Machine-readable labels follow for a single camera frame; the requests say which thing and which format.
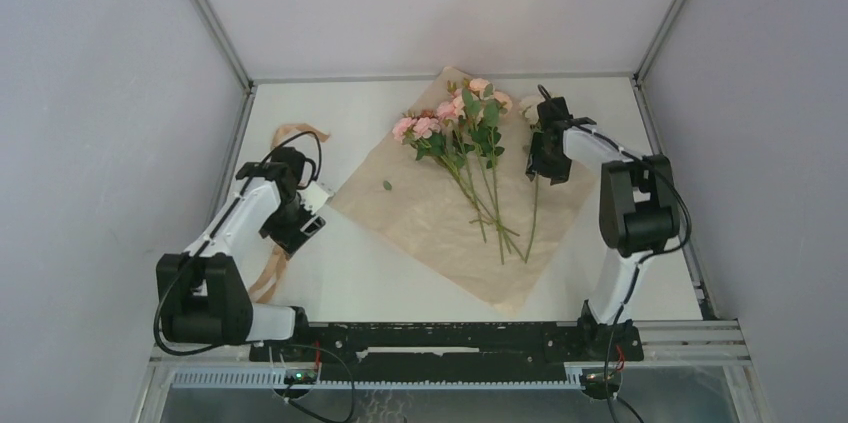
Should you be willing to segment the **tan ribbon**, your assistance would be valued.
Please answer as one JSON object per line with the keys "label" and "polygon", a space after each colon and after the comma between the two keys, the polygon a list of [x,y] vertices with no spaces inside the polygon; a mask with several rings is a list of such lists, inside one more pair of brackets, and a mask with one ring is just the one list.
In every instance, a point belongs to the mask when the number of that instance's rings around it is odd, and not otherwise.
{"label": "tan ribbon", "polygon": [[[306,123],[283,124],[275,131],[270,147],[274,149],[287,138],[302,132],[313,132],[319,143],[325,143],[330,138],[329,133]],[[248,294],[254,303],[268,304],[271,302],[277,288],[284,280],[288,261],[289,255],[280,246],[274,245],[263,271],[248,289]]]}

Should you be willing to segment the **white rose stem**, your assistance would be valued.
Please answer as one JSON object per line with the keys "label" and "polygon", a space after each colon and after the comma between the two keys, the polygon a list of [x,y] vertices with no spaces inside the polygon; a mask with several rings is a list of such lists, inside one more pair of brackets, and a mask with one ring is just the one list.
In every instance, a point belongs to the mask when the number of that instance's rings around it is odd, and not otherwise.
{"label": "white rose stem", "polygon": [[541,178],[538,176],[538,171],[534,169],[533,145],[535,138],[541,131],[538,107],[543,101],[544,99],[542,96],[534,95],[524,97],[519,103],[519,114],[525,120],[528,129],[530,130],[530,140],[525,145],[524,149],[526,153],[525,176],[532,185],[531,223],[526,249],[522,256],[522,262],[524,264],[528,264],[532,256],[538,221],[538,201]]}

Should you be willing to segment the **pink rose stem bunch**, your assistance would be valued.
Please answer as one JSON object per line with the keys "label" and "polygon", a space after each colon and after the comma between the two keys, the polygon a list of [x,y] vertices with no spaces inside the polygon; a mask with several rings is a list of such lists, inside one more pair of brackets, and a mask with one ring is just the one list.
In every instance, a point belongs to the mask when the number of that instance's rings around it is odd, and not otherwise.
{"label": "pink rose stem bunch", "polygon": [[[424,159],[430,159],[435,162],[439,167],[446,170],[440,164],[439,158],[444,153],[444,137],[442,134],[442,123],[436,113],[434,111],[425,110],[418,114],[409,113],[402,116],[393,126],[391,130],[391,136],[399,143],[411,147],[415,152],[415,159],[417,161],[421,161]],[[499,189],[500,178],[498,176],[498,189]],[[499,202],[500,202],[500,211],[501,216],[504,221],[504,212],[502,211],[502,205],[500,201],[501,191],[499,189]],[[506,224],[507,228],[516,232],[518,234],[517,237],[514,238],[514,242],[516,243],[517,248],[521,251],[520,255],[513,254],[512,256],[516,256],[522,261],[522,256],[525,250],[519,248],[518,237],[520,234],[509,228]]]}

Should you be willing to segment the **beige wrapping paper sheet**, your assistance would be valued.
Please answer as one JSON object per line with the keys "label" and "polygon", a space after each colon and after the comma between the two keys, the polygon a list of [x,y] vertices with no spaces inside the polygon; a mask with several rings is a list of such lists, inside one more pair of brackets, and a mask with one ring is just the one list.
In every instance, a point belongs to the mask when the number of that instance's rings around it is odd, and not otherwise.
{"label": "beige wrapping paper sheet", "polygon": [[526,173],[537,124],[447,67],[337,192],[333,208],[500,313],[524,306],[596,186]]}

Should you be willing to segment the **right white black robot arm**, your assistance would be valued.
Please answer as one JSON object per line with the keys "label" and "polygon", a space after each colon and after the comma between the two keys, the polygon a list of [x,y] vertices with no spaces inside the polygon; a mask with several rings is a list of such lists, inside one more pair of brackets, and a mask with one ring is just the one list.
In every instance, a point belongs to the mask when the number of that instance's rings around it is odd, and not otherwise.
{"label": "right white black robot arm", "polygon": [[643,266],[669,253],[689,218],[673,183],[670,160],[640,155],[598,129],[594,120],[576,117],[562,97],[542,90],[530,109],[533,135],[526,175],[553,185],[571,178],[580,164],[599,178],[598,225],[607,253],[599,280],[578,320],[578,345],[592,359],[605,358],[630,326],[629,307]]}

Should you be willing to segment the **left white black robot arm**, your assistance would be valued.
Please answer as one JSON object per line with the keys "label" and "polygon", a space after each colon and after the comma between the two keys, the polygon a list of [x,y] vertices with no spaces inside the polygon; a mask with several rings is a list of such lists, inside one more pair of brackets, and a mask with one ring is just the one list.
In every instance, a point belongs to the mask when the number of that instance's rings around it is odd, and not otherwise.
{"label": "left white black robot arm", "polygon": [[244,164],[240,186],[209,226],[185,250],[156,265],[153,335],[165,353],[191,356],[222,346],[273,341],[290,360],[311,350],[304,311],[252,301],[238,264],[257,241],[268,239],[286,256],[325,225],[318,211],[331,194],[317,181],[320,162],[280,145],[262,161]]}

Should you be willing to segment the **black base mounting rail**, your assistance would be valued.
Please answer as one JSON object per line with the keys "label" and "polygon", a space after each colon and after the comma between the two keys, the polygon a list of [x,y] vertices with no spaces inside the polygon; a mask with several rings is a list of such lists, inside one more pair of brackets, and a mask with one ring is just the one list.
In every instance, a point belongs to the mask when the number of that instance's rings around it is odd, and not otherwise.
{"label": "black base mounting rail", "polygon": [[288,341],[249,352],[252,362],[302,364],[318,373],[422,380],[473,381],[553,377],[569,364],[617,369],[645,358],[632,325],[614,339],[585,340],[574,323],[311,323]]}

